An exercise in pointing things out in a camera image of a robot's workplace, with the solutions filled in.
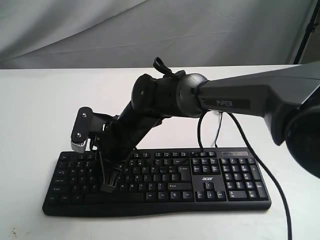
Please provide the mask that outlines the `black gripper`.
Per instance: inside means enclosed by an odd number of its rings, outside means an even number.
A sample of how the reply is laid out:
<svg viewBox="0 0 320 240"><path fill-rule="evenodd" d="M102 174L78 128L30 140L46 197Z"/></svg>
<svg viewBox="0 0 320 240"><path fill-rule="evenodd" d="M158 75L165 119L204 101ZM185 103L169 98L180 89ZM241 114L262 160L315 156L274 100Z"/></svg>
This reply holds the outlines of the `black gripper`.
<svg viewBox="0 0 320 240"><path fill-rule="evenodd" d="M102 172L102 192L114 192L124 173L125 164L133 149L163 119L145 115L120 115L100 137L98 157Z"/></svg>

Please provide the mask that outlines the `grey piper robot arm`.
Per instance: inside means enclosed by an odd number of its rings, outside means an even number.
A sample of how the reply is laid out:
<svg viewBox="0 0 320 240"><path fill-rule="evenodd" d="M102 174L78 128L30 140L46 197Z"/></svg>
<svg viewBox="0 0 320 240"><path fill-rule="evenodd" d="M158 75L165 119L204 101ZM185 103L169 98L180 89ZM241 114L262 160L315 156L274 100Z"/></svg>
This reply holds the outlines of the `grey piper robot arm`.
<svg viewBox="0 0 320 240"><path fill-rule="evenodd" d="M295 161L320 175L320 64L208 80L173 72L160 58L156 79L141 75L120 116L106 125L98 143L112 164L126 160L137 144L166 118L202 118L209 111L262 117L276 145L286 144Z"/></svg>

